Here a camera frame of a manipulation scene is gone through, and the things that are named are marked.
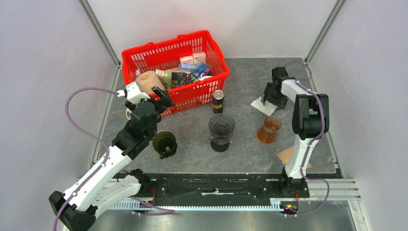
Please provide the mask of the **white paper coffee filter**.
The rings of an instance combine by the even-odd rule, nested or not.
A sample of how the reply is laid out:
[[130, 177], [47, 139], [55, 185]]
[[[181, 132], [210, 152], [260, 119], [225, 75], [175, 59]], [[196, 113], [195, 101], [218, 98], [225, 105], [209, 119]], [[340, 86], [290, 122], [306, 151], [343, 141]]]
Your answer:
[[277, 109], [277, 106], [273, 105], [272, 103], [269, 103], [266, 101], [265, 103], [262, 103], [261, 97], [258, 99], [254, 100], [251, 103], [251, 106], [257, 109], [258, 111], [264, 113], [267, 116], [271, 116], [273, 112]]

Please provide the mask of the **clear grey glass dripper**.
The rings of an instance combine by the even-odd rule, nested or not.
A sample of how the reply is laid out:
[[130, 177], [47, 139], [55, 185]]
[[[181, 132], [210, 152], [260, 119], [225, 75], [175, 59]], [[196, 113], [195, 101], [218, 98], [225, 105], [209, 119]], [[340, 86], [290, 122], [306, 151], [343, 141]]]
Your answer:
[[216, 144], [229, 143], [235, 129], [234, 119], [226, 114], [214, 115], [209, 123], [210, 137], [209, 140]]

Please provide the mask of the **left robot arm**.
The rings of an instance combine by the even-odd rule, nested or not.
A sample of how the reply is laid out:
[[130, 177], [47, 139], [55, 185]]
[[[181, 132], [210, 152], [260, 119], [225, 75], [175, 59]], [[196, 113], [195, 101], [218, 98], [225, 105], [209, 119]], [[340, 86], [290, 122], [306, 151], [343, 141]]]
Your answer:
[[173, 106], [173, 101], [167, 90], [152, 87], [152, 91], [155, 97], [132, 83], [125, 90], [115, 92], [118, 97], [126, 97], [130, 119], [111, 144], [104, 145], [104, 155], [81, 179], [67, 190], [55, 191], [49, 196], [55, 214], [53, 230], [62, 223], [71, 231], [87, 231], [104, 211], [117, 202], [136, 194], [143, 197], [150, 193], [149, 178], [139, 169], [131, 171], [112, 186], [107, 186], [107, 183], [149, 144], [153, 145], [161, 159], [173, 156], [177, 151], [175, 136], [170, 132], [157, 131], [162, 113]]

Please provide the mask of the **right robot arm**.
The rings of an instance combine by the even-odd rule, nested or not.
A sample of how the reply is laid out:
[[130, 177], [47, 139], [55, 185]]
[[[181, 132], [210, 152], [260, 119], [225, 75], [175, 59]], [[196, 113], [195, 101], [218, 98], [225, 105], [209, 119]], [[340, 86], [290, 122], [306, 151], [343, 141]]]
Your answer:
[[330, 126], [329, 97], [306, 88], [285, 67], [271, 70], [272, 81], [267, 83], [264, 95], [253, 102], [253, 107], [270, 116], [285, 108], [287, 101], [294, 103], [292, 130], [295, 134], [292, 154], [282, 170], [278, 191], [289, 197], [306, 187], [306, 166], [310, 155]]

